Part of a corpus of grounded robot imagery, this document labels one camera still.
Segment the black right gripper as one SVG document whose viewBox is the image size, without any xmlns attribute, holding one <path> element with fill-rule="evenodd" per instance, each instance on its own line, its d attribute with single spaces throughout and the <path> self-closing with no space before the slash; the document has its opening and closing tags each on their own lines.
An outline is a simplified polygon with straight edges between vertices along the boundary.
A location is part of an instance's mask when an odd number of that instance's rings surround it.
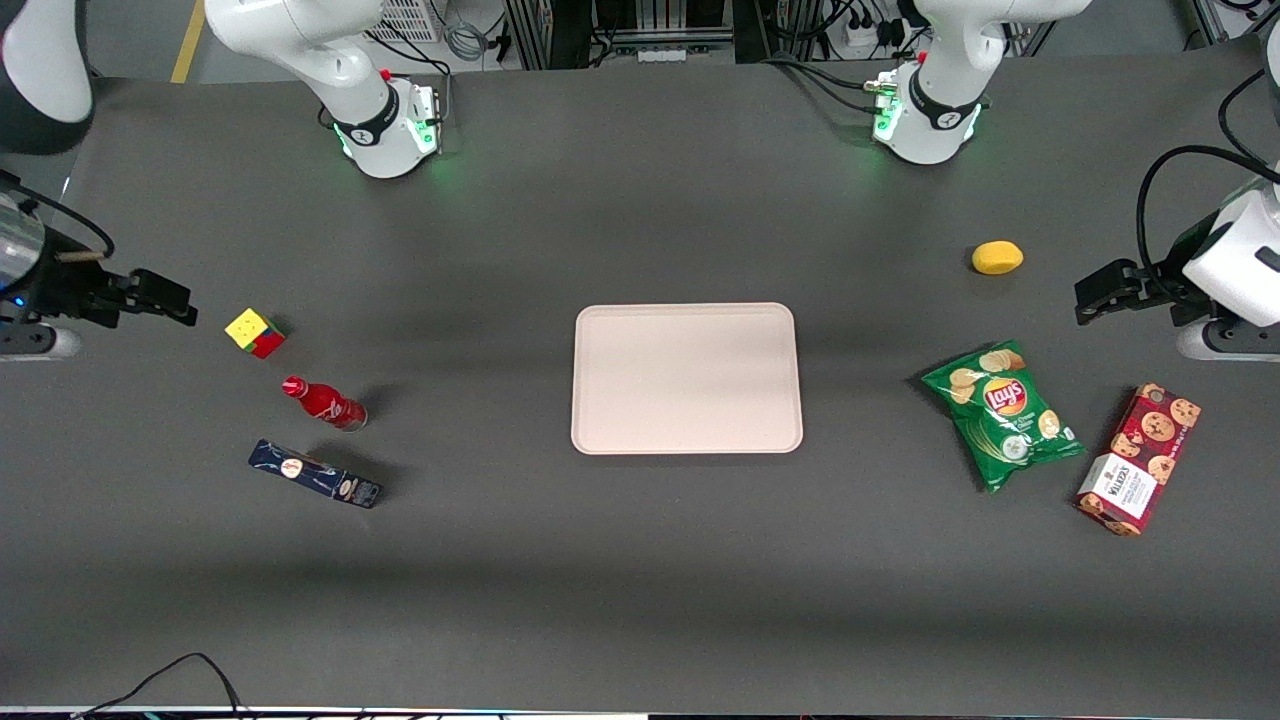
<svg viewBox="0 0 1280 720">
<path fill-rule="evenodd" d="M 105 328 L 118 327 L 123 313 L 163 316 L 186 327 L 198 322 L 189 288 L 147 269 L 128 279 L 106 272 L 102 252 L 90 250 L 61 232 L 47 232 L 35 264 L 19 278 L 3 283 L 3 301 L 17 307 L 17 323 L 68 316 Z"/>
</svg>

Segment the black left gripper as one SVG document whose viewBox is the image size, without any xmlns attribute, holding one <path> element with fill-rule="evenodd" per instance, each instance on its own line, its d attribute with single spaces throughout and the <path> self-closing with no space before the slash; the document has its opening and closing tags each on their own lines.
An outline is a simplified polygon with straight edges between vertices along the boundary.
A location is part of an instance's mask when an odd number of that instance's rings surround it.
<svg viewBox="0 0 1280 720">
<path fill-rule="evenodd" d="M 1088 325 L 1112 313 L 1140 311 L 1169 305 L 1171 323 L 1185 327 L 1217 316 L 1216 302 L 1187 278 L 1187 264 L 1210 243 L 1217 214 L 1203 217 L 1183 231 L 1167 256 L 1155 263 L 1148 245 L 1146 215 L 1135 220 L 1139 265 L 1116 259 L 1075 283 L 1076 324 Z"/>
</svg>

